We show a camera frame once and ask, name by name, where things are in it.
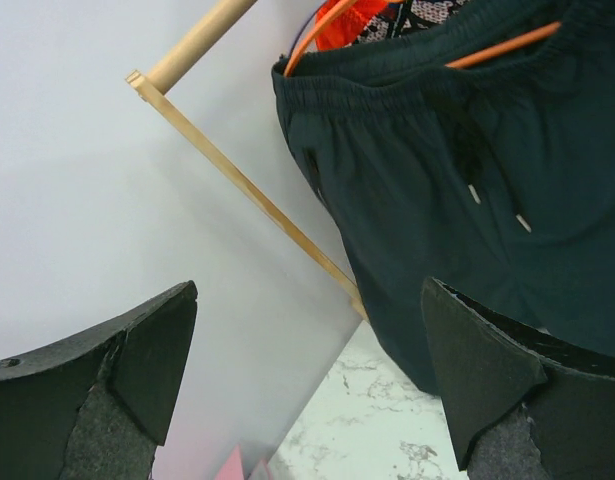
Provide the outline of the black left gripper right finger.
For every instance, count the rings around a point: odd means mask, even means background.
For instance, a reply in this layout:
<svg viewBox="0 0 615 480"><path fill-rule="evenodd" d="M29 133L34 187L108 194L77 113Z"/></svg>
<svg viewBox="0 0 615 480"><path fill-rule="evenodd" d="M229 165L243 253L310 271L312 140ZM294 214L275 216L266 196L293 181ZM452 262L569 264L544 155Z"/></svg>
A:
<svg viewBox="0 0 615 480"><path fill-rule="evenodd" d="M471 479L615 479L615 358L433 278L421 304L460 470Z"/></svg>

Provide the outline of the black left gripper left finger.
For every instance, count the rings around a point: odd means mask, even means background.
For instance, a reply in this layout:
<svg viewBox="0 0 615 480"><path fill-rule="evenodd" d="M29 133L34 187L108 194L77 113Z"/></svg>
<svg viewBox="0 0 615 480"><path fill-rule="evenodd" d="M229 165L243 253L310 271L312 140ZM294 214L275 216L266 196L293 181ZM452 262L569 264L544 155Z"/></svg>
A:
<svg viewBox="0 0 615 480"><path fill-rule="evenodd" d="M0 479L149 479L197 315L179 283L136 308L0 360Z"/></svg>

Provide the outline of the dark navy shorts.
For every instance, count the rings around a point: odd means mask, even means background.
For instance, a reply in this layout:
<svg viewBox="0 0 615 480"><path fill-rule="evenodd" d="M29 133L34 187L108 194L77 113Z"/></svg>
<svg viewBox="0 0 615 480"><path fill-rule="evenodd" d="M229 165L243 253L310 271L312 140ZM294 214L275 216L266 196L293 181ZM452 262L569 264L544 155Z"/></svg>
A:
<svg viewBox="0 0 615 480"><path fill-rule="evenodd" d="M446 64L554 21L544 40ZM438 391L421 289L615 357L615 1L471 1L429 30L272 69L288 149L378 341Z"/></svg>

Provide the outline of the orange hanger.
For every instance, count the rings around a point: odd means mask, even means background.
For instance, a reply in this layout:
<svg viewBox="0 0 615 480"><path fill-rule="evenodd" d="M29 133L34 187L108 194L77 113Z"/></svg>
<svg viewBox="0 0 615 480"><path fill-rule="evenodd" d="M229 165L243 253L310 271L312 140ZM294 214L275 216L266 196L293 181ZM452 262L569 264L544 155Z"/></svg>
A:
<svg viewBox="0 0 615 480"><path fill-rule="evenodd" d="M283 70L284 77L289 77L292 75L300 59L304 56L306 50L315 41L315 39L341 15L344 15L348 10L353 9L355 4L355 0L337 1L321 17L316 17L316 23L313 28L304 34L299 44L292 48L289 60ZM509 52L518 50L554 35L561 25L562 23L560 21L551 22L512 39L456 59L447 63L446 67L453 69L465 69L501 55L505 55Z"/></svg>

